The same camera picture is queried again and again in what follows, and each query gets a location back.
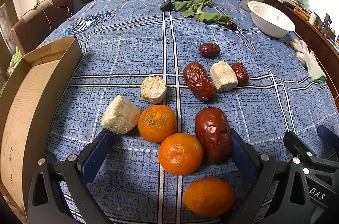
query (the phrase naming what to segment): blue plaid bedsheet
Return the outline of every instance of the blue plaid bedsheet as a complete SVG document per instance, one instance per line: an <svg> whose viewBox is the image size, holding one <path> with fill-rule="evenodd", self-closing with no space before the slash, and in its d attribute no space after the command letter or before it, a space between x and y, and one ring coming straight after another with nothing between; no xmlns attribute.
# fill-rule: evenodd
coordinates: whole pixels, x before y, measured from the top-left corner
<svg viewBox="0 0 339 224"><path fill-rule="evenodd" d="M313 83L284 39L263 34L240 8L238 0L213 0L204 11L224 13L240 24L236 31L217 24L183 18L178 12L161 12L163 0L94 0L60 25L46 40L76 35L83 57L57 108L46 148L49 160L65 160L79 153L101 131L101 118L117 95L144 110L151 104L140 94L147 76L167 82L164 104L177 115L178 132L194 135L194 117L208 106L226 112L230 126L259 153L280 160L291 155L283 145L287 131L295 132L318 156L333 152L317 136L325 125L339 132L338 111L326 83ZM199 46L216 42L220 55L207 59ZM237 87L203 103L189 91L182 78L193 61L210 67L224 60L242 62L250 76L247 86ZM95 200L114 223L217 223L200 217L182 203L190 183L204 177L220 177L235 190L241 202L249 185L235 164L214 166L204 161L190 175L166 173L158 162L159 144L143 140L137 129L116 135L115 144L95 181L88 185ZM84 222L64 183L64 196L76 219ZM270 203L274 187L257 215Z"/></svg>

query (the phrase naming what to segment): door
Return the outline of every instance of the door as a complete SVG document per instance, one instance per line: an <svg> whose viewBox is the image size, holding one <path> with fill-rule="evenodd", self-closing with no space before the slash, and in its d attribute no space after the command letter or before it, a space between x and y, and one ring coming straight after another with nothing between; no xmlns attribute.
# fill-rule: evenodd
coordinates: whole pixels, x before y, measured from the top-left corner
<svg viewBox="0 0 339 224"><path fill-rule="evenodd" d="M16 45L11 37L11 28L18 21L13 0L0 0L0 73L7 79L7 68Z"/></svg>

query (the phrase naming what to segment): cardboard box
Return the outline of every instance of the cardboard box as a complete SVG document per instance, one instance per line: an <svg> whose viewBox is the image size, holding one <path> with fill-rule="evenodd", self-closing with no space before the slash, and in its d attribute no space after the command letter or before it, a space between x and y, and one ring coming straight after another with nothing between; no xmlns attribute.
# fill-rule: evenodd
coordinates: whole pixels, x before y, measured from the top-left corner
<svg viewBox="0 0 339 224"><path fill-rule="evenodd" d="M0 96L1 182L22 210L55 110L81 57L75 36L46 44L23 57Z"/></svg>

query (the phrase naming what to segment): circular emblem on fabric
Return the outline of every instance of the circular emblem on fabric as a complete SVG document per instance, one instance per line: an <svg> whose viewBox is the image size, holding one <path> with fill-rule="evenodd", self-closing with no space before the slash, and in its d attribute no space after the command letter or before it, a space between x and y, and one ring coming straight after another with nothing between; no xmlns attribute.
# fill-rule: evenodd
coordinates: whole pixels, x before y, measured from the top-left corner
<svg viewBox="0 0 339 224"><path fill-rule="evenodd" d="M63 35L64 37L66 37L70 35L77 35L77 34L83 33L86 30L88 30L90 27L94 27L101 22L107 21L110 17L111 17L111 12L99 13L99 14L91 15L89 17L85 17L77 21L75 24L71 24L69 27L67 27Z"/></svg>

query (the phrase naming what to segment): silver bolt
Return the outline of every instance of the silver bolt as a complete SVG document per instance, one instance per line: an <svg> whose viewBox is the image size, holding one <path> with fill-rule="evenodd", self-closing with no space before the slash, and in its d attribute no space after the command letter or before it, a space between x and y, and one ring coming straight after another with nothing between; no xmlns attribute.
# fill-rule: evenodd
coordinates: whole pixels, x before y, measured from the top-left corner
<svg viewBox="0 0 339 224"><path fill-rule="evenodd" d="M68 161L70 161L70 162L73 162L76 159L77 159L77 155L76 154L71 154L70 156L68 156Z"/></svg>
<svg viewBox="0 0 339 224"><path fill-rule="evenodd" d="M299 163L300 163L299 158L296 158L296 157L294 157L294 158L292 159L292 161L293 161L293 163L295 163L295 164L299 164Z"/></svg>
<svg viewBox="0 0 339 224"><path fill-rule="evenodd" d="M262 159L262 161L268 161L270 159L270 157L267 154L260 155L260 158Z"/></svg>
<svg viewBox="0 0 339 224"><path fill-rule="evenodd" d="M44 163L45 163L45 158L39 159L39 161L38 161L39 165L43 165Z"/></svg>

